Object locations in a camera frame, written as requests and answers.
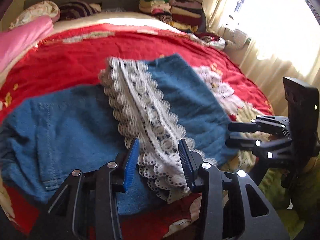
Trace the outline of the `floral cream pillow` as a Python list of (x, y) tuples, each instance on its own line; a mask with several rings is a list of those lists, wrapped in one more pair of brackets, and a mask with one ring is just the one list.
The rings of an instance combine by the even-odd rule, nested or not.
[(13, 22), (9, 29), (25, 25), (40, 16), (49, 16), (55, 23), (60, 18), (60, 9), (56, 3), (52, 1), (42, 1), (25, 9)]

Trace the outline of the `pink quilt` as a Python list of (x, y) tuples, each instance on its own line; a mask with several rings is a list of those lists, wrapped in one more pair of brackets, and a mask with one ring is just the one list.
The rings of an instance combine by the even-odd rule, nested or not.
[(53, 27), (49, 16), (40, 16), (27, 24), (1, 32), (1, 72), (31, 44), (47, 37)]

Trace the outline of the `cream curtain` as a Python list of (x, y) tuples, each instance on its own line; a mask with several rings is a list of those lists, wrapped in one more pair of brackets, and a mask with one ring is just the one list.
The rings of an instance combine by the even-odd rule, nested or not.
[(240, 70), (286, 115), (283, 77), (319, 87), (319, 23), (304, 0), (245, 0), (237, 20), (251, 40)]

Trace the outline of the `green right sleeve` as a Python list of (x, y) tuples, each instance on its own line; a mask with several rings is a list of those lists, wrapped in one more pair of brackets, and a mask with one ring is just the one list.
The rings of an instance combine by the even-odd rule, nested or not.
[(291, 239), (319, 239), (319, 157), (312, 157), (289, 188), (284, 170), (267, 171), (259, 189), (273, 205)]

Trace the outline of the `striped dark pillow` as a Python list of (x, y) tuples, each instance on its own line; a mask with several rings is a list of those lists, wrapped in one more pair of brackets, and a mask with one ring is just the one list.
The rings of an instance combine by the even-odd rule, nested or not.
[(101, 12), (102, 4), (87, 3), (80, 0), (73, 0), (59, 6), (60, 21), (70, 21), (78, 18), (92, 16)]

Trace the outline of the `red floral bedspread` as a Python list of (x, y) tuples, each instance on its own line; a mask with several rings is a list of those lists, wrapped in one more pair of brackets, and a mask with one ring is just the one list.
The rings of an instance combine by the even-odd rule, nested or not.
[(272, 114), (266, 96), (224, 52), (150, 16), (113, 12), (57, 22), (49, 36), (17, 55), (1, 74), (1, 117), (29, 97), (97, 84), (109, 56), (154, 60), (174, 53), (216, 75), (211, 85), (232, 120)]

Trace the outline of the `stack of folded clothes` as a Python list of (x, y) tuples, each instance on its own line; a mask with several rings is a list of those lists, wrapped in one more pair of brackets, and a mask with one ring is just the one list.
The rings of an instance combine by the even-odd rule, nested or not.
[(206, 30), (202, 3), (191, 0), (139, 0), (139, 10), (185, 33)]

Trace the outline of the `blue denim pants lace hem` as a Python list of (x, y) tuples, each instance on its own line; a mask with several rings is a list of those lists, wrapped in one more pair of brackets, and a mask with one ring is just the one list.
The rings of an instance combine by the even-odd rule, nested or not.
[[(221, 166), (235, 156), (225, 145), (230, 119), (196, 72), (177, 54), (147, 66), (204, 159)], [(103, 87), (76, 86), (24, 100), (4, 119), (1, 175), (44, 204), (74, 169), (97, 170), (126, 148)]]

